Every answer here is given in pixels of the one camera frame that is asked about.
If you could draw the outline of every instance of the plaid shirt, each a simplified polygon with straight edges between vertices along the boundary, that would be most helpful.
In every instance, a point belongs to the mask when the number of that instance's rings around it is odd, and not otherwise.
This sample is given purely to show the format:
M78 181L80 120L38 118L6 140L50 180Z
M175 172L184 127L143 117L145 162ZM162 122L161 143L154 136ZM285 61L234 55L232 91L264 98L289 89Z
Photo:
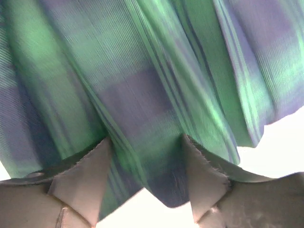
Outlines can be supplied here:
M303 26L300 0L2 0L0 161L23 177L110 135L100 218L142 187L179 206L182 133L238 164L304 105Z

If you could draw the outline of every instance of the plaid fabric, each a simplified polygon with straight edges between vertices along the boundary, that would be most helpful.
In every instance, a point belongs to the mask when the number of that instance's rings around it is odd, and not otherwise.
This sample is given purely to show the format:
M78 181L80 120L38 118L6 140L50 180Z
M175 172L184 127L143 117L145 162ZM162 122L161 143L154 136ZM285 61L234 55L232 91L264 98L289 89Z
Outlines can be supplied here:
M0 160L22 177L110 135L101 218L142 187L188 200L182 133L238 164L304 105L300 0L0 3Z

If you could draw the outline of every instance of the white surface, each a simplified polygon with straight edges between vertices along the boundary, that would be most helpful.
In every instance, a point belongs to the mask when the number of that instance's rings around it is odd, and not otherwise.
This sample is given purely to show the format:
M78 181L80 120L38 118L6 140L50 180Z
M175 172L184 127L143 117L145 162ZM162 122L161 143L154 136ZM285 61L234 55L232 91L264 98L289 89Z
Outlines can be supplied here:
M257 148L239 148L240 166L269 177L304 171L304 108L265 127ZM9 175L0 163L0 180ZM101 221L97 228L198 228L189 203L169 209L142 190Z

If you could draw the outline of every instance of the garment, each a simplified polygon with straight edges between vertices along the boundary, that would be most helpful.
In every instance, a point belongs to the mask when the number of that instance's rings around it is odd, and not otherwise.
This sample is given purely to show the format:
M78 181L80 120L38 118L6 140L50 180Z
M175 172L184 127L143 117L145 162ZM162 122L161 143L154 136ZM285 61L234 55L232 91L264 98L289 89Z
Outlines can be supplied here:
M109 135L101 218L142 187L189 200L181 134L238 164L304 105L300 0L0 3L0 161L23 177Z

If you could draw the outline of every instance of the green plaid cloth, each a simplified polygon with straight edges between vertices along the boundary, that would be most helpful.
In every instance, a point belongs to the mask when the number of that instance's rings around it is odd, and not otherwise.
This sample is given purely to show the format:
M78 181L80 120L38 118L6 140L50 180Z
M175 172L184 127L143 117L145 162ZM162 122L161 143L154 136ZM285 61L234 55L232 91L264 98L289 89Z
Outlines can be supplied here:
M304 105L303 28L301 0L2 0L0 161L23 177L109 135L101 219L142 187L179 206L181 134L238 164Z

